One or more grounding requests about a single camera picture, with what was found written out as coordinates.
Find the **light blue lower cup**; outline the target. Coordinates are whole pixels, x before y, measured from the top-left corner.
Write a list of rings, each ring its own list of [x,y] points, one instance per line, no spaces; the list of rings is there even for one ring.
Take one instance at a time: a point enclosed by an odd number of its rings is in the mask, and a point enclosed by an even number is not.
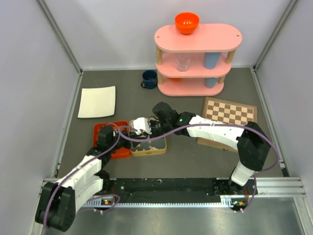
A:
[[[207,87],[207,88],[213,88],[215,85],[216,85],[216,83],[218,82],[218,78],[217,77],[212,77],[212,78],[205,78],[205,86]]]

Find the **dark blue mug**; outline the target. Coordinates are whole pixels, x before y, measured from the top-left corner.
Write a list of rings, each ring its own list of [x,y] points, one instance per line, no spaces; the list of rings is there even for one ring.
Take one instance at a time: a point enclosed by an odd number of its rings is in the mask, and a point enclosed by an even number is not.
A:
[[[157,72],[147,70],[142,74],[141,87],[145,89],[154,89],[157,87]]]

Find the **light blue cup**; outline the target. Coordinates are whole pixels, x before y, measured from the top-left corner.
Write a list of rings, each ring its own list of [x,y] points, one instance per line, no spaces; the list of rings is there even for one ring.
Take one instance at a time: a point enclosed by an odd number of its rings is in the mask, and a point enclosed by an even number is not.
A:
[[[212,77],[212,78],[205,78],[205,86],[207,87],[207,88],[213,88],[215,85],[216,85],[216,83],[218,82],[218,78],[217,77]]]
[[[204,54],[203,66],[208,70],[214,69],[220,56],[220,52],[206,52]]]

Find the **small orange bowl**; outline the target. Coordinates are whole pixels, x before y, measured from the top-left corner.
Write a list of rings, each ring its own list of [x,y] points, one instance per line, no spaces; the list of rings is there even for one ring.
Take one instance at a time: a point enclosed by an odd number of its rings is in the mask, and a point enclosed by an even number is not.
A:
[[[168,78],[168,79],[173,82],[179,82],[182,80],[182,78]]]

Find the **clear glass cup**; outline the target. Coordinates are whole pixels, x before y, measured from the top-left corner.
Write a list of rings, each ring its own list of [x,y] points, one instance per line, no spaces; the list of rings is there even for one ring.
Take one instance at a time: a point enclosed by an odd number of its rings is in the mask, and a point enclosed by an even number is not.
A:
[[[191,64],[191,56],[187,53],[181,53],[176,55],[177,70],[180,72],[186,72]]]

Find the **gold metal tin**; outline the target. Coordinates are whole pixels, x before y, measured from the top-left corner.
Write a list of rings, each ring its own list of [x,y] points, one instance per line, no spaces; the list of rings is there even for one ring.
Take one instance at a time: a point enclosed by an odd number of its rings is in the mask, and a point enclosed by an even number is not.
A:
[[[149,119],[149,125],[152,122],[158,121],[157,117],[151,116]],[[139,127],[134,127],[133,124],[134,120],[129,122],[129,126],[132,128],[139,130]],[[145,131],[141,131],[141,136],[144,139],[152,138],[150,134],[147,134]],[[146,156],[146,155],[156,155],[156,154],[163,154],[167,151],[167,143],[166,138],[161,138],[155,141],[147,141],[147,142],[131,142],[130,152],[133,156]]]

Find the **orange metal tin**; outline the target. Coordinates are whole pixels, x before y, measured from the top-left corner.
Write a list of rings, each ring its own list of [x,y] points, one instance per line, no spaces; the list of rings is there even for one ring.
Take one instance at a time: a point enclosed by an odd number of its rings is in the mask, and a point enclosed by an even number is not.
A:
[[[117,127],[123,126],[123,125],[129,125],[129,122],[127,122],[127,121],[114,121],[113,123],[116,124]],[[105,123],[98,123],[98,124],[94,125],[93,140],[92,140],[93,147],[97,146],[98,134],[100,133],[100,129],[103,126],[106,126],[107,124],[108,123],[105,122]],[[128,158],[130,156],[131,156],[131,151],[129,149],[126,149],[126,148],[120,148],[120,149],[117,149],[114,152],[112,152],[112,160]]]

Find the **wooden chess board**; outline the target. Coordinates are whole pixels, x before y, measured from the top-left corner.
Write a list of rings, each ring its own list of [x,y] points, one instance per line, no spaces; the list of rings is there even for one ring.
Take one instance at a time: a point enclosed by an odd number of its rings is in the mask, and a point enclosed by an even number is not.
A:
[[[201,116],[226,124],[246,125],[249,121],[257,122],[257,107],[206,97]]]

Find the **pink three-tier shelf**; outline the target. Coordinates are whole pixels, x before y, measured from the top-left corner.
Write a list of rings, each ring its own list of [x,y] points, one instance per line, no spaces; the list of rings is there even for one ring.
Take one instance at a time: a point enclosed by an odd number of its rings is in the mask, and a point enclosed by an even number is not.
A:
[[[224,88],[236,49],[242,42],[240,31],[223,23],[203,23],[189,34],[181,34],[175,25],[166,25],[155,33],[158,88],[167,96],[215,96]],[[214,69],[203,66],[206,52],[220,52]],[[177,70],[176,55],[187,53],[191,64],[186,72]],[[205,86],[205,78],[217,77],[213,88]],[[179,82],[168,78],[182,78]]]

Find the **orange plastic bowl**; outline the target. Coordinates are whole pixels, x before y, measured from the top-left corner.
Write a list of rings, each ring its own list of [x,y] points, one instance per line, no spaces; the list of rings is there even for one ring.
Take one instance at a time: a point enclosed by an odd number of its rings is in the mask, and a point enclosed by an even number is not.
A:
[[[175,16],[175,26],[184,35],[193,33],[200,24],[200,18],[192,12],[182,12]]]

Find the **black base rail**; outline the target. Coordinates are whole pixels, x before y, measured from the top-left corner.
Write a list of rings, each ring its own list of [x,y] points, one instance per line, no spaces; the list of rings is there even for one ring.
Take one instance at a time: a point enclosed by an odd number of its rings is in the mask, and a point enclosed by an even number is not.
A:
[[[117,194],[122,202],[212,202],[213,197],[252,195],[254,181],[237,186],[217,178],[117,178],[104,180],[100,194]]]

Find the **white square plate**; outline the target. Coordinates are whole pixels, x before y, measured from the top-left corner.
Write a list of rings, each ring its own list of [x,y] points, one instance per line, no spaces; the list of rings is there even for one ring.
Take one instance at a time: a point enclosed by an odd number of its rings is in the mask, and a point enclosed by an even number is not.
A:
[[[78,118],[104,118],[115,113],[116,87],[83,88]]]

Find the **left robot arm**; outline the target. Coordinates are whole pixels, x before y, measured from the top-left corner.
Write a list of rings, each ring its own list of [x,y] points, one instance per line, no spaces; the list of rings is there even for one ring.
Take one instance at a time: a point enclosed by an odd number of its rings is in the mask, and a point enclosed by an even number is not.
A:
[[[130,141],[121,137],[120,133],[135,139],[141,134],[134,128],[101,127],[94,147],[82,161],[62,179],[43,186],[35,222],[65,232],[73,224],[79,209],[94,194],[110,191],[111,183],[105,179],[103,167],[110,161],[113,151],[131,147]]]

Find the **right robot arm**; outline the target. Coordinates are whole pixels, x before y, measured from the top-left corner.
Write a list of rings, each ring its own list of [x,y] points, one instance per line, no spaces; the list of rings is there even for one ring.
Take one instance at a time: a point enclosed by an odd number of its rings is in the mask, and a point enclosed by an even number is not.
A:
[[[238,151],[239,162],[228,181],[232,193],[241,193],[248,179],[263,169],[270,144],[257,123],[249,121],[246,125],[225,125],[194,113],[178,113],[164,102],[158,103],[152,112],[156,119],[147,121],[151,137],[176,130],[176,135],[218,142]]]

